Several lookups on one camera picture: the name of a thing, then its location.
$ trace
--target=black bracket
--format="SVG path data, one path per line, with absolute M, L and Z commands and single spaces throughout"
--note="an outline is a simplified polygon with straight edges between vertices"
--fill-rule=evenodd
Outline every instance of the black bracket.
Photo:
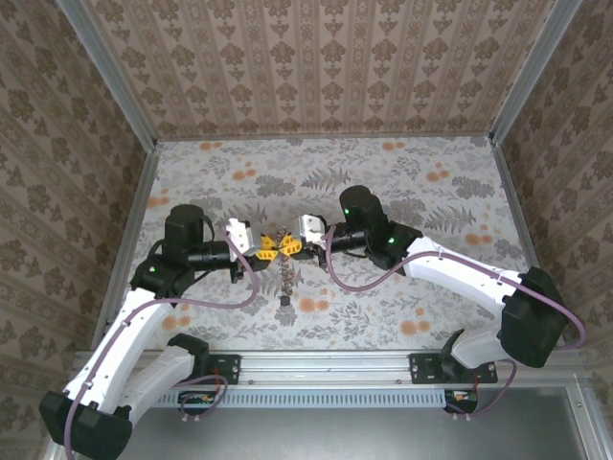
M 482 364 L 476 369 L 465 369 L 452 379 L 443 370 L 443 360 L 438 353 L 413 353 L 409 355 L 411 381 L 415 384 L 427 383 L 474 383 L 475 374 L 479 383 L 496 383 L 498 375 L 493 362 Z
M 448 414 L 472 414 L 479 404 L 479 393 L 472 390 L 444 390 L 447 406 L 443 410 Z
M 205 374 L 216 374 L 223 376 L 228 380 L 229 385 L 238 384 L 240 377 L 240 355 L 209 355 L 208 368 Z M 177 403 L 185 400 L 185 404 L 203 404 L 209 405 L 215 399 L 216 390 L 187 390 L 182 391 L 177 395 Z M 206 407 L 186 407 L 185 413 L 188 415 L 202 415 L 207 411 Z
M 38 410 L 56 444 L 64 445 L 64 427 L 73 401 L 65 395 L 48 391 Z M 93 460 L 115 460 L 124 451 L 132 434 L 128 411 L 117 408 L 105 414 L 79 404 L 72 424 L 72 449 Z
M 225 377 L 229 385 L 238 383 L 240 355 L 211 355 L 207 342 L 186 333 L 178 333 L 169 340 L 169 346 L 183 348 L 193 356 L 193 371 L 186 380 L 217 374 Z

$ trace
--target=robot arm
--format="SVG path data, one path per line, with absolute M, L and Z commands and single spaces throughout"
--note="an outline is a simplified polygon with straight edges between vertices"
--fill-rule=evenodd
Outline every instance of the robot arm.
M 518 273 L 482 264 L 451 251 L 425 237 L 419 230 L 388 220 L 378 198 L 366 187 L 350 187 L 341 194 L 340 202 L 346 221 L 336 225 L 327 241 L 324 236 L 330 227 L 323 218 L 299 218 L 298 233 L 305 248 L 318 258 L 320 266 L 326 266 L 327 250 L 334 253 L 363 248 L 365 256 L 385 270 L 422 252 L 438 253 L 438 257 L 432 255 L 411 260 L 397 273 L 404 275 L 408 268 L 412 277 L 461 294 L 494 315 L 494 324 L 470 332 L 458 331 L 443 347 L 447 356 L 442 356 L 442 360 L 446 361 L 446 372 L 451 378 L 453 374 L 508 357 L 531 367 L 545 364 L 566 327 L 567 318 L 500 280 L 502 277 L 512 280 L 561 304 L 560 295 L 547 273 L 536 267 L 527 273 Z M 490 274 L 442 255 L 478 265 Z
M 203 241 L 205 221 L 208 219 L 197 206 L 181 205 L 171 210 L 165 237 L 154 248 L 161 246 L 161 254 L 153 250 L 139 264 L 130 282 L 132 290 L 101 344 L 62 394 L 50 391 L 44 396 L 39 410 L 57 444 L 64 444 L 68 411 L 83 387 L 87 391 L 72 423 L 72 449 L 90 458 L 109 460 L 121 454 L 133 426 L 164 393 L 181 380 L 205 375 L 208 345 L 180 334 L 153 363 L 127 381 L 149 338 L 174 308 L 170 303 L 158 303 L 134 315 L 144 303 L 180 298 L 197 280 L 196 272 L 229 269 L 233 283 L 242 278 L 244 266 L 225 241 Z M 250 256 L 257 250 L 248 222 L 231 218 L 226 232 L 243 255 Z M 110 345 L 95 376 L 88 380 L 120 328 L 122 333 Z

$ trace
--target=floral wallpaper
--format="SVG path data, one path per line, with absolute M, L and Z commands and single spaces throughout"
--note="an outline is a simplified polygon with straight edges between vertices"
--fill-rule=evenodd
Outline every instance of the floral wallpaper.
M 84 0 L 162 139 L 487 132 L 555 0 Z
M 0 1 L 0 458 L 87 349 L 144 152 L 54 1 Z
M 613 2 L 583 1 L 503 150 L 613 432 Z
M 133 267 L 163 238 L 172 206 L 194 203 L 220 225 L 249 219 L 256 235 L 279 241 L 301 214 L 344 220 L 338 202 L 351 185 L 368 186 L 390 219 L 481 261 L 525 270 L 522 249 L 486 137 L 344 138 L 170 142 L 161 160 Z M 334 256 L 342 279 L 364 285 L 382 274 L 369 261 Z M 352 294 L 315 261 L 279 256 L 259 272 L 261 292 L 242 310 L 176 308 L 148 346 L 192 334 L 224 350 L 355 350 L 441 347 L 450 333 L 493 320 L 445 288 L 395 275 L 382 287 Z M 227 270 L 185 297 L 237 302 L 248 279 Z M 281 296 L 291 302 L 282 305 Z

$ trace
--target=purple cable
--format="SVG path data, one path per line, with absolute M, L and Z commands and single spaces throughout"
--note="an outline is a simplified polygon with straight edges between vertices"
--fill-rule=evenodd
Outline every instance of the purple cable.
M 466 260 L 466 259 L 464 259 L 462 257 L 456 256 L 454 254 L 448 254 L 448 253 L 445 253 L 445 252 L 438 252 L 438 251 L 423 251 L 423 252 L 419 252 L 417 254 L 413 254 L 412 256 L 409 256 L 406 259 L 400 261 L 398 264 L 394 265 L 387 273 L 385 273 L 383 276 L 381 276 L 378 280 L 373 281 L 369 285 L 362 286 L 362 287 L 348 286 L 348 285 L 343 283 L 338 278 L 338 276 L 334 272 L 334 268 L 332 268 L 332 252 L 330 250 L 331 243 L 329 241 L 331 241 L 331 238 L 332 238 L 332 235 L 334 234 L 334 230 L 335 229 L 336 229 L 336 225 L 332 225 L 332 227 L 329 229 L 328 233 L 323 238 L 323 240 L 324 240 L 324 242 L 326 242 L 326 246 L 327 246 L 326 247 L 326 264 L 328 265 L 329 276 L 332 277 L 332 280 L 334 280 L 334 283 L 336 283 L 341 288 L 343 288 L 345 290 L 348 290 L 349 292 L 363 292 L 365 290 L 376 288 L 381 283 L 383 283 L 385 280 L 387 280 L 389 277 L 391 277 L 397 270 L 399 270 L 403 266 L 405 266 L 405 265 L 407 265 L 407 264 L 409 264 L 409 263 L 411 263 L 413 261 L 416 261 L 417 259 L 421 259 L 423 257 L 441 257 L 443 259 L 448 259 L 450 261 L 457 262 L 457 263 L 462 264 L 462 265 L 466 265 L 466 266 L 468 266 L 468 267 L 470 267 L 470 268 L 472 268 L 474 270 L 477 270 L 480 273 L 483 273 L 484 275 L 488 275 L 490 278 L 498 280 L 500 283 L 504 283 L 506 285 L 509 285 L 509 286 L 515 288 L 515 289 L 521 290 L 522 292 L 530 295 L 532 298 L 538 300 L 539 302 L 542 302 L 542 303 L 548 305 L 549 307 L 551 307 L 552 309 L 554 309 L 556 311 L 559 311 L 564 316 L 566 316 L 568 319 L 570 319 L 571 322 L 575 325 L 575 327 L 579 331 L 579 339 L 575 343 L 572 343 L 570 345 L 563 345 L 561 347 L 556 347 L 557 351 L 576 350 L 577 348 L 581 347 L 585 343 L 585 339 L 586 339 L 587 334 L 586 334 L 585 328 L 581 324 L 581 321 L 573 313 L 571 313 L 566 308 L 561 306 L 558 302 L 550 299 L 549 297 L 545 297 L 544 295 L 536 292 L 535 290 L 530 289 L 529 287 L 525 287 L 523 285 L 520 285 L 519 283 L 515 282 L 514 280 L 510 280 L 509 278 L 506 278 L 504 276 L 500 276 L 500 273 L 496 273 L 495 271 L 489 270 L 487 268 L 483 268 L 482 266 L 480 266 L 478 264 L 475 264 L 472 261 L 468 261 L 468 260 Z
M 219 398 L 217 398 L 209 406 L 206 412 L 204 412 L 201 416 L 199 416 L 201 418 L 208 417 L 213 412 L 215 412 L 215 410 L 217 409 L 217 406 L 220 405 L 223 399 L 226 397 L 226 392 L 228 391 L 228 380 L 223 376 L 204 376 L 204 377 L 198 377 L 197 379 L 181 381 L 180 383 L 177 383 L 176 385 L 174 385 L 174 388 L 180 388 L 182 386 L 194 385 L 204 380 L 221 380 L 223 382 L 223 390 L 221 390 L 221 395 L 219 395 Z M 185 402 L 190 398 L 193 398 L 193 395 L 186 395 L 184 398 L 181 399 L 180 411 L 183 415 L 187 415 L 187 413 L 185 412 Z
M 511 366 L 513 366 L 513 368 L 511 370 L 511 375 L 509 376 L 509 379 L 507 379 L 507 382 L 505 383 L 505 386 L 502 387 L 502 390 L 500 390 L 500 393 L 496 395 L 496 398 L 494 398 L 492 402 L 486 405 L 483 409 L 477 410 L 476 412 L 473 412 L 472 414 L 466 414 L 460 407 L 454 404 L 450 404 L 449 402 L 447 403 L 447 407 L 451 407 L 453 410 L 455 410 L 459 414 L 466 414 L 470 417 L 477 417 L 478 415 L 483 415 L 489 412 L 495 405 L 498 404 L 500 400 L 502 400 L 502 397 L 505 396 L 505 393 L 507 393 L 507 390 L 511 386 L 513 379 L 515 379 L 515 374 L 517 374 L 517 363 L 515 361 L 513 361 L 512 359 L 501 359 L 501 361 L 510 363 Z
M 240 260 L 240 262 L 243 264 L 243 266 L 247 270 L 247 273 L 249 273 L 249 278 L 251 278 L 251 286 L 252 286 L 251 295 L 249 296 L 249 298 L 247 298 L 246 300 L 243 300 L 242 302 L 238 304 L 234 304 L 234 305 L 216 304 L 214 302 L 205 302 L 202 300 L 181 299 L 181 298 L 154 299 L 154 300 L 145 302 L 139 308 L 134 310 L 130 315 L 128 315 L 126 319 L 124 320 L 123 324 L 109 338 L 108 342 L 106 342 L 106 345 L 102 349 L 100 356 L 98 356 L 98 359 L 92 366 L 92 370 L 87 375 L 86 382 L 83 383 L 80 391 L 77 394 L 77 397 L 73 400 L 73 403 L 70 405 L 70 409 L 68 410 L 68 416 L 66 417 L 66 425 L 64 426 L 64 447 L 66 450 L 66 457 L 68 458 L 68 460 L 75 460 L 75 456 L 73 455 L 73 451 L 72 451 L 71 432 L 72 432 L 73 421 L 75 419 L 75 413 L 77 412 L 77 407 L 79 407 L 79 403 L 83 399 L 85 392 L 89 388 L 91 388 L 91 386 L 88 386 L 87 383 L 91 382 L 92 379 L 96 376 L 96 373 L 102 366 L 104 359 L 110 352 L 111 348 L 113 348 L 113 345 L 119 338 L 120 334 L 127 326 L 129 326 L 130 322 L 132 321 L 132 319 L 134 319 L 134 317 L 137 314 L 139 314 L 144 309 L 147 309 L 153 305 L 178 304 L 178 303 L 198 305 L 199 307 L 208 307 L 210 309 L 236 310 L 236 309 L 242 309 L 243 307 L 246 307 L 256 298 L 256 295 L 258 294 L 258 290 L 260 289 L 260 281 L 258 280 L 258 277 L 253 271 L 253 268 L 251 268 L 251 265 L 247 262 L 244 256 L 240 253 L 240 251 L 235 246 L 235 244 L 225 235 L 225 232 L 222 232 L 221 238 L 228 244 L 230 249 L 237 255 L 238 259 Z

